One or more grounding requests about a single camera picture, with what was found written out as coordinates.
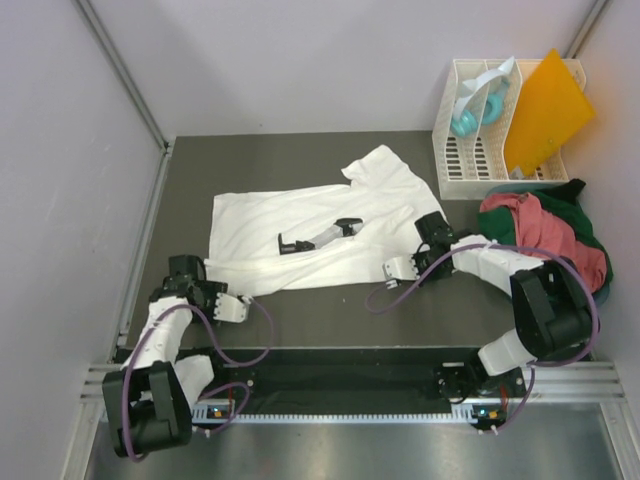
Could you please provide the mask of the white printed t shirt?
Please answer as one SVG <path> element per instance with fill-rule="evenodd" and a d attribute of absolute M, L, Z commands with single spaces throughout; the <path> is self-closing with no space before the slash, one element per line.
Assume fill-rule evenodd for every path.
<path fill-rule="evenodd" d="M 383 281 L 385 261 L 416 251 L 415 221 L 443 208 L 385 145 L 342 174 L 344 184 L 215 196 L 208 277 L 253 297 Z"/>

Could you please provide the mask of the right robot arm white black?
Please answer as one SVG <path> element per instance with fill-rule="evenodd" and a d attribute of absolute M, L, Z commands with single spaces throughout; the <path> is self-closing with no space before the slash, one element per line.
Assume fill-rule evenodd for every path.
<path fill-rule="evenodd" d="M 530 364 L 561 362 L 598 333 L 594 298 L 569 259 L 456 232 L 439 212 L 419 218 L 415 227 L 422 244 L 411 262 L 420 282 L 445 279 L 456 271 L 473 275 L 509 296 L 514 317 L 513 329 L 461 365 L 436 370 L 443 397 L 460 402 L 475 394 L 490 395 L 505 375 Z"/>

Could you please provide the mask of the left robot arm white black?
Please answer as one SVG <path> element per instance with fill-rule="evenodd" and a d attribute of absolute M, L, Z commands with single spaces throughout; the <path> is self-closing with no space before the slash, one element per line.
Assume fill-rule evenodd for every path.
<path fill-rule="evenodd" d="M 216 396 L 227 382 L 225 370 L 206 355 L 177 359 L 186 328 L 195 316 L 213 312 L 226 287 L 206 279 L 204 262 L 195 255 L 173 256 L 168 265 L 168 276 L 149 298 L 134 350 L 102 381 L 114 451 L 134 462 L 188 444 L 200 393 Z"/>

